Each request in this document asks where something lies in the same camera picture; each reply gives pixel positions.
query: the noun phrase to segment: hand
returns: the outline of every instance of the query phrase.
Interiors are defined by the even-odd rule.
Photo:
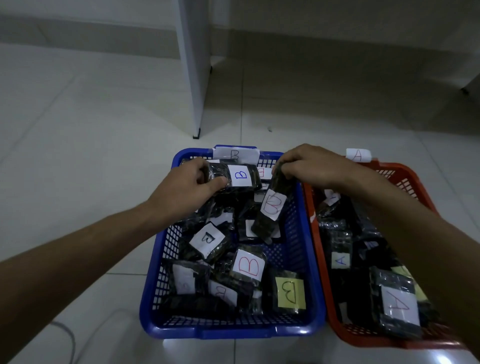
[[[160,230],[198,210],[215,192],[225,188],[225,177],[204,183],[205,167],[206,159],[195,158],[173,168],[145,202],[158,217]]]
[[[345,194],[351,194],[356,179],[371,172],[337,153],[309,144],[289,150],[279,158],[277,164],[279,162],[285,162],[282,172],[287,178],[296,177],[314,187]]]

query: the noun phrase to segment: yellow sticky note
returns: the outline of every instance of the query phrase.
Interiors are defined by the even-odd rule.
[[[410,277],[410,278],[414,279],[412,277],[412,275],[410,274],[410,272],[408,271],[406,266],[392,267],[392,271],[394,271],[396,274],[401,274],[402,276]],[[415,296],[417,296],[417,301],[419,301],[419,302],[428,300],[428,297],[425,295],[422,288],[420,288],[420,286],[417,284],[417,282],[415,282]]]
[[[278,307],[305,310],[305,288],[302,279],[275,277]]]

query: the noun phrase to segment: white wall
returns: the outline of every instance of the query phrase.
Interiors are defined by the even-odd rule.
[[[456,52],[480,51],[474,0],[211,0],[214,26]]]
[[[0,0],[0,13],[175,29],[171,0]]]

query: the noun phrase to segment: blue plastic basket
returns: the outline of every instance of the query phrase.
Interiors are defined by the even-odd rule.
[[[183,159],[204,157],[212,159],[212,149],[189,148],[177,153],[172,168]],[[271,167],[282,155],[278,152],[260,152],[259,167]],[[325,301],[307,220],[300,183],[287,206],[281,244],[264,244],[268,262],[278,268],[302,273],[305,278],[307,309],[300,315],[268,313],[245,315],[235,321],[208,320],[168,315],[159,309],[162,296],[168,294],[168,273],[161,266],[163,258],[178,258],[179,227],[172,225],[157,234],[145,281],[140,322],[144,330],[157,339],[252,339],[275,336],[313,334],[325,323]]]

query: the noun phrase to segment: tile floor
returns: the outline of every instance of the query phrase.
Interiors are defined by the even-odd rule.
[[[0,259],[131,207],[175,153],[215,144],[338,153],[370,149],[414,169],[440,214],[480,241],[480,109],[429,81],[360,79],[213,58],[193,140],[180,62],[0,44]],[[307,338],[153,340],[138,307],[153,239],[56,321],[80,363],[476,363],[467,351],[359,349],[326,326]],[[69,336],[45,328],[12,363],[68,363]]]

